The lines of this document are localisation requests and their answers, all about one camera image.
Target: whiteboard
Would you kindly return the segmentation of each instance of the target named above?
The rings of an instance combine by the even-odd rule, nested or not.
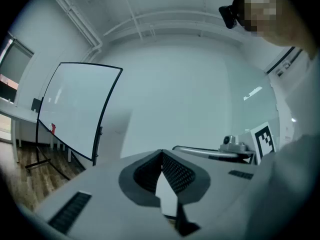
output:
[[[98,129],[122,68],[62,62],[45,91],[42,123],[61,142],[93,160]]]

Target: person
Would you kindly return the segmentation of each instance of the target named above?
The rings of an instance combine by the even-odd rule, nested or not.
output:
[[[277,46],[303,49],[310,59],[304,78],[289,95],[288,106],[303,136],[279,152],[265,155],[255,180],[256,188],[244,203],[242,232],[238,239],[295,236],[300,229],[315,229],[312,217],[319,208],[320,174],[320,72],[317,43],[290,0],[233,0],[219,9],[226,26],[238,22]],[[232,220],[236,211],[226,212]],[[235,237],[228,230],[224,233]]]
[[[233,0],[229,9],[246,31],[257,33],[277,46],[299,47],[310,59],[315,57],[317,44],[290,0]],[[228,25],[230,20],[224,13],[222,17]]]

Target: wooden floor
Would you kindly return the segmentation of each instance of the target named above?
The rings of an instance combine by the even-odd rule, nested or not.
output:
[[[41,149],[70,179],[83,171],[73,158],[68,162],[66,151],[50,150],[49,147],[41,147]],[[46,196],[68,181],[48,163],[32,167],[30,172],[27,172],[25,166],[37,161],[34,146],[23,145],[17,152],[18,163],[14,160],[13,146],[0,142],[0,168],[13,199],[33,211]],[[41,154],[39,156],[40,160],[44,160]]]

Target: black mesh grille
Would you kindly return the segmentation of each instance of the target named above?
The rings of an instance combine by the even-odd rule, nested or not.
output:
[[[90,194],[76,193],[48,224],[63,234],[67,233],[90,198]]]
[[[142,188],[156,193],[157,182],[161,174],[162,154],[159,154],[139,166],[133,174],[134,181]]]
[[[196,178],[191,169],[164,153],[158,154],[139,166],[133,178],[140,187],[156,193],[161,171],[176,194],[186,189]]]
[[[191,169],[166,154],[163,154],[162,171],[176,194],[186,189],[196,178]]]

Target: white ceiling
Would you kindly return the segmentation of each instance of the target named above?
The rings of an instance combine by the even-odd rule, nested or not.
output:
[[[154,30],[156,36],[199,35],[233,45],[240,45],[247,38],[241,27],[227,29],[219,14],[219,7],[230,5],[233,0],[128,0],[138,28],[126,0],[71,1],[103,37],[103,42],[139,38],[138,30],[142,38],[151,36]],[[126,23],[110,32],[122,22]]]

